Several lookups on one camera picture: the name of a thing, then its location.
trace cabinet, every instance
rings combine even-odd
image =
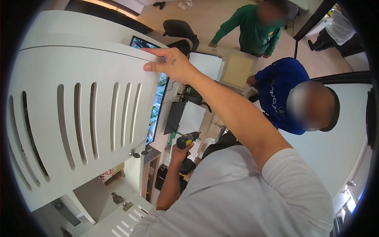
[[[140,196],[144,158],[129,152],[145,150],[160,76],[143,65],[163,59],[129,47],[133,35],[165,47],[69,11],[41,12],[21,45],[6,108],[9,150],[25,202],[49,236],[61,236],[60,227],[73,236],[128,233],[154,210]],[[121,162],[125,177],[103,185],[98,175]],[[112,192],[133,207],[123,211]],[[50,204],[58,198],[80,224],[71,225]],[[118,227],[106,225],[112,221]]]

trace paper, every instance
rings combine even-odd
[[[221,74],[222,74],[222,71],[224,69],[224,65],[225,65],[225,62],[221,61],[221,66],[220,66],[220,69],[219,69],[218,74],[217,74],[216,82],[219,82],[221,79]]]
[[[187,134],[199,131],[205,111],[205,108],[188,101],[184,107],[183,115],[179,122],[178,132],[181,134]]]
[[[228,60],[222,81],[245,88],[252,64],[253,60],[232,53]]]
[[[191,52],[189,55],[189,62],[200,72],[217,81],[217,76],[222,63],[221,58],[214,55]]]

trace cable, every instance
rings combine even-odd
[[[175,82],[176,82],[176,81],[174,81],[174,82],[171,84],[171,89],[169,89],[169,90],[167,90],[167,91],[172,90],[172,88],[173,88]]]

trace monitor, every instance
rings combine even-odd
[[[136,49],[140,48],[160,48],[157,45],[154,45],[144,39],[141,39],[139,37],[133,36],[132,40],[130,42],[130,46]],[[161,73],[161,76],[159,78],[158,82],[158,88],[157,91],[155,92],[155,99],[154,99],[154,104],[153,108],[151,110],[150,114],[150,122],[149,122],[149,130],[147,132],[146,136],[146,145],[152,143],[155,140],[155,133],[157,131],[157,123],[159,120],[159,111],[162,107],[162,102],[164,99],[164,95],[167,90],[167,85],[168,85],[169,77]]]

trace shelf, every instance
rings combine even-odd
[[[120,178],[114,183],[105,186],[96,177],[74,190],[83,207],[96,222],[107,217],[121,205],[116,205],[113,202],[112,192],[122,196],[124,199],[128,199],[135,193],[126,178]]]

